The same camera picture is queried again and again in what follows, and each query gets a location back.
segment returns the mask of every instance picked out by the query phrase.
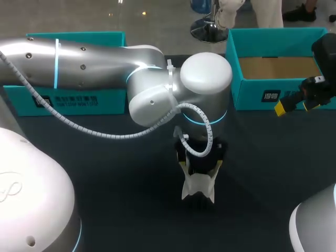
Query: black table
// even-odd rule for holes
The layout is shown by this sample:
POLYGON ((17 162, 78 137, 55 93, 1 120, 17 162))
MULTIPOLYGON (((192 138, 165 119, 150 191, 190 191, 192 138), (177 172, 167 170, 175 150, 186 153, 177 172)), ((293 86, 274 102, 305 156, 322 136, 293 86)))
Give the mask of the black table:
MULTIPOLYGON (((179 67, 187 57, 168 58, 179 67)), ((142 129, 127 114, 70 119, 115 134, 142 129)), ((336 181, 334 111, 278 118, 274 111, 231 105, 223 128, 228 152, 212 207, 181 202, 184 175, 172 123, 141 139, 109 141, 52 117, 17 121, 72 179, 89 252, 292 252, 292 210, 336 181)))

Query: open box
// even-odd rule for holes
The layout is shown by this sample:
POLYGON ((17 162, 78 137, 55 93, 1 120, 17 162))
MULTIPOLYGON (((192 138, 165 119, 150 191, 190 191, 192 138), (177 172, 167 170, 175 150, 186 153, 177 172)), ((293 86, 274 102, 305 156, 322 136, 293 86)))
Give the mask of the open box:
MULTIPOLYGON (((322 75, 311 46, 326 33, 325 28, 230 30, 225 57, 233 71, 235 108, 273 110, 303 80, 322 75)), ((320 108, 336 109, 336 100, 320 108)))

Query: tiled floor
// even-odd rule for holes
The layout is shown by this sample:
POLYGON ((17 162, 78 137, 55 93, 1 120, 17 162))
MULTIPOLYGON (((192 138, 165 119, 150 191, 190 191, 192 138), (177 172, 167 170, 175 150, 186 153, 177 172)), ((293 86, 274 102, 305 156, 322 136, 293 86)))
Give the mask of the tiled floor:
MULTIPOLYGON (((334 27, 327 21, 331 1, 319 0, 318 20, 313 24, 286 25, 334 27)), ((300 1, 283 0, 283 3, 284 10, 288 10, 300 1)), ((129 45, 154 45, 168 55, 223 53, 225 43, 205 44, 190 35, 191 23, 201 17, 191 10, 190 0, 0 0, 0 36, 122 30, 129 45)), ((236 27, 255 26, 251 10, 238 14, 236 27)))

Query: teal box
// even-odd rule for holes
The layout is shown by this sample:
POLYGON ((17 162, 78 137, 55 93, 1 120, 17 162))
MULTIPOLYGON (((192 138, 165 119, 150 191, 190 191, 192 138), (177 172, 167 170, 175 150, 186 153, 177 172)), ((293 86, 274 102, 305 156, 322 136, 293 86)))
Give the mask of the teal box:
MULTIPOLYGON (((29 37, 70 40, 98 46, 126 46, 121 31, 96 31, 84 33, 27 34, 29 37)), ((18 116, 50 116, 51 114, 32 97, 26 87, 4 86, 6 94, 18 116)), ((126 90, 107 89, 99 91, 61 90, 36 88, 36 91, 63 115, 123 114, 126 90)))
MULTIPOLYGON (((282 98, 298 91, 298 86, 304 80, 247 80, 243 77, 238 58, 312 57, 312 44, 326 33, 328 31, 324 28, 231 29, 225 58, 233 71, 231 89, 236 110, 273 110, 277 101, 262 102, 265 94, 282 98)), ((336 100, 332 99, 330 104, 320 108, 336 109, 336 100)), ((303 105, 299 104, 298 109, 303 109, 303 105)))

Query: cable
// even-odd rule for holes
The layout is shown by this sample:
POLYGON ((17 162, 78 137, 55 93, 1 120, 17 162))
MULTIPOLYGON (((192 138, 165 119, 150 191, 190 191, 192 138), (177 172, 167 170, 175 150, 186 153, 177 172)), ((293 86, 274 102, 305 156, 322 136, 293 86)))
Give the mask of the cable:
MULTIPOLYGON (((20 71, 13 65, 13 63, 11 63, 7 57, 0 51, 0 59, 9 66, 9 68, 13 71, 13 73, 15 74, 15 76, 21 81, 21 83, 28 89, 28 91, 31 93, 31 95, 33 95, 36 100, 43 106, 45 107, 52 115, 54 115, 58 120, 60 120, 61 122, 69 125, 70 127, 74 128, 75 130, 79 130, 83 133, 89 134, 89 135, 93 135, 96 137, 100 137, 100 138, 106 138, 106 139, 114 139, 114 140, 123 140, 123 139, 134 139, 134 138, 139 138, 142 137, 144 135, 149 134, 150 132, 156 130, 158 127, 160 127, 161 125, 163 125, 164 123, 168 122, 171 117, 176 115, 176 109, 172 109, 170 110, 159 122, 157 122, 154 126, 151 126, 150 128, 141 131, 139 133, 135 133, 135 134, 128 134, 128 135, 113 135, 113 134, 105 134, 105 133, 101 133, 98 131, 93 131, 90 129, 87 129, 85 127, 82 127, 72 121, 70 121, 69 119, 67 119, 66 117, 64 117, 63 115, 61 115, 59 112, 57 112, 52 106, 50 106, 41 96, 40 94, 32 87, 32 85, 27 81, 27 79, 20 73, 20 71)), ((190 104, 190 103, 181 103, 179 105, 176 106, 176 108, 186 108, 186 109, 192 109, 194 110, 197 114, 199 114, 199 116, 202 118, 205 126, 206 126, 206 131, 207 131, 207 137, 208 137, 208 141, 207 141, 207 146, 205 148, 205 150, 203 152, 197 152, 195 150, 193 150, 188 143, 186 142, 186 140, 184 139, 183 136, 183 132, 181 130, 180 127, 176 127, 177 129, 177 133, 178 133, 178 137, 180 138, 183 146, 186 148, 186 150, 188 152, 190 152, 190 154, 194 155, 194 156, 198 156, 198 157, 204 157, 207 156, 212 148, 212 143, 213 143, 213 134, 212 134, 212 129, 211 129, 211 125, 209 122, 209 119, 207 118, 207 116, 205 115, 205 113, 197 106, 190 104)))

